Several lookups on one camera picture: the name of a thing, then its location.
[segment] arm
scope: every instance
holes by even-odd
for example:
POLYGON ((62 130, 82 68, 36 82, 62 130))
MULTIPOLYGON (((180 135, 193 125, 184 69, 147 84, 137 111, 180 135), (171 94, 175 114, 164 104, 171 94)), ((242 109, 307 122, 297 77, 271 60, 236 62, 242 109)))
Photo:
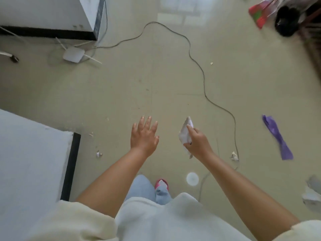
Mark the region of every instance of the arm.
POLYGON ((117 215, 136 174, 159 141, 159 136, 155 137, 157 121, 150 129, 151 117, 145 126, 144 120, 143 116, 138 128, 133 124, 130 151, 86 188, 76 202, 113 218, 117 215))
POLYGON ((187 128, 192 144, 184 146, 211 172, 258 241, 271 241, 299 223, 292 213, 220 159, 202 132, 189 125, 187 128))

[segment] light blue jeans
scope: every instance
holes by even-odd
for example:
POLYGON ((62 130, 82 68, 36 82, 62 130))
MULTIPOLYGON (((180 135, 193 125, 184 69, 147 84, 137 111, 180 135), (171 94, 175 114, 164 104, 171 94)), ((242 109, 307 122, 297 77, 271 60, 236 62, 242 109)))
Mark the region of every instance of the light blue jeans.
POLYGON ((172 200, 166 186, 158 186, 154 189, 154 186, 144 175, 135 177, 124 201, 131 197, 143 197, 160 205, 166 205, 172 200))

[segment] white circle sticker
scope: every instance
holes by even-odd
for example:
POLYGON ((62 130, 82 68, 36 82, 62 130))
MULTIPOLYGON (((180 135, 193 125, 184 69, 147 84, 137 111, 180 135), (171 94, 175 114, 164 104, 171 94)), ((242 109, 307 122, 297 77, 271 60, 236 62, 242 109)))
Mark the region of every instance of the white circle sticker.
POLYGON ((186 177, 186 182, 191 186, 196 186, 198 184, 199 178, 196 173, 189 173, 186 177))

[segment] floor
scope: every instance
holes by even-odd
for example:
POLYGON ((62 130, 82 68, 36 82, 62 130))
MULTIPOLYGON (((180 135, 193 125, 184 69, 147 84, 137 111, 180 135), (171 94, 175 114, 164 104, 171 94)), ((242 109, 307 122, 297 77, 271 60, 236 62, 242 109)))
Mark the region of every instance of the floor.
MULTIPOLYGON (((258 30, 247 13, 258 1, 107 0, 108 32, 101 45, 137 36, 150 21, 186 35, 191 56, 204 70, 209 99, 235 115, 239 172, 300 219, 321 219, 301 199, 305 180, 321 177, 320 80, 297 36, 283 38, 271 24, 258 30), (281 160, 262 114, 277 121, 293 161, 281 160)), ((185 177, 195 172, 202 179, 208 172, 178 140, 187 116, 233 165, 233 118, 205 99, 201 70, 190 60, 184 38, 149 25, 136 40, 98 49, 95 58, 103 65, 69 64, 55 40, 28 41, 0 39, 0 48, 21 60, 13 64, 0 57, 0 108, 82 134, 71 200, 129 150, 131 125, 141 115, 159 121, 160 142, 140 172, 152 183, 165 178, 172 196, 187 192, 198 198, 200 184, 191 187, 185 177)), ((201 202, 254 239, 212 176, 201 202)))

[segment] black edge trim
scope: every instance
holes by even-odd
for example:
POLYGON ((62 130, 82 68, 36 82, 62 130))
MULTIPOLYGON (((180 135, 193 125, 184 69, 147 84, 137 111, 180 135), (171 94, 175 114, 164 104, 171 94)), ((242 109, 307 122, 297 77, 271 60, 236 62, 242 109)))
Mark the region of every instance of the black edge trim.
POLYGON ((76 167, 76 161, 78 156, 79 144, 81 135, 74 133, 73 141, 70 147, 70 154, 68 158, 68 164, 66 168, 65 180, 61 191, 62 200, 69 201, 71 186, 73 184, 74 172, 76 167))
MULTIPOLYGON (((89 31, 29 28, 29 27, 16 27, 16 26, 2 26, 2 27, 15 33, 18 36, 47 37, 47 38, 57 37, 59 39, 77 39, 77 40, 97 40, 98 38, 98 36, 96 36, 94 32, 89 32, 89 31)), ((11 34, 0 29, 0 35, 11 35, 11 34)))
POLYGON ((95 27, 93 32, 94 36, 96 37, 96 40, 98 40, 99 29, 100 29, 100 24, 102 19, 102 11, 104 10, 104 3, 105 3, 105 0, 99 0, 96 22, 95 22, 95 27))

